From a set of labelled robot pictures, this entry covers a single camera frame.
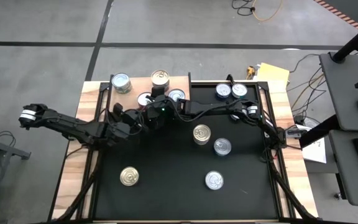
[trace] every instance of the concrete floor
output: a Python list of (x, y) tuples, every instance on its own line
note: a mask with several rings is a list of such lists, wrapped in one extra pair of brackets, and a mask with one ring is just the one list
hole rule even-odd
[[(287, 0), (272, 21), (238, 16), (230, 0), (115, 0), (104, 42), (341, 45), (357, 30), (313, 0)], [(0, 0), (0, 41), (94, 42), (107, 0)], [(276, 5), (260, 0), (258, 13)], [(44, 129), (23, 130), (22, 106), (45, 103), (74, 115), (93, 48), (0, 47), (0, 131), (10, 130), (16, 146), (32, 152), (29, 161), (13, 159), (0, 191), (0, 221), (45, 221), (67, 141)], [(92, 80), (126, 72), (146, 77), (163, 68), (194, 80), (244, 78), (248, 65), (270, 63), (292, 70), (304, 55), (327, 50), (122, 49), (102, 48)], [(317, 57), (301, 62), (292, 86), (307, 81), (319, 67)], [(293, 103), (302, 89), (288, 93)], [(320, 121), (334, 114), (329, 94), (318, 98), (308, 116)], [(333, 175), (310, 175), (317, 209), (327, 220), (358, 222), (358, 207), (337, 202)]]

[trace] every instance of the paper sheet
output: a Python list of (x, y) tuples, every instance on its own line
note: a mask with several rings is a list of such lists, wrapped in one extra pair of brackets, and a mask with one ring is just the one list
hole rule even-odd
[[(311, 128), (302, 126), (302, 125), (296, 125), (301, 130), (307, 130), (309, 131)], [(324, 138), (321, 138), (314, 143), (310, 144), (309, 146), (306, 146), (302, 149), (303, 158), (315, 161), (315, 162), (321, 162), (321, 163), (327, 163), (326, 159), (326, 146), (324, 144)]]

